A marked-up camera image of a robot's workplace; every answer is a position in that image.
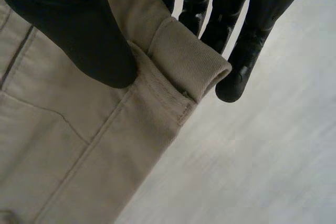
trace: beige pants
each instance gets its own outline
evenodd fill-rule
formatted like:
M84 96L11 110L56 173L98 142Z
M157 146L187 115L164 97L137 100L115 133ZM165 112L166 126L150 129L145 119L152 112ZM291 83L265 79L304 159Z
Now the beige pants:
M11 212L24 223L113 222L202 97L230 71L160 0L109 2L139 66L123 90L84 75L1 0L4 220Z

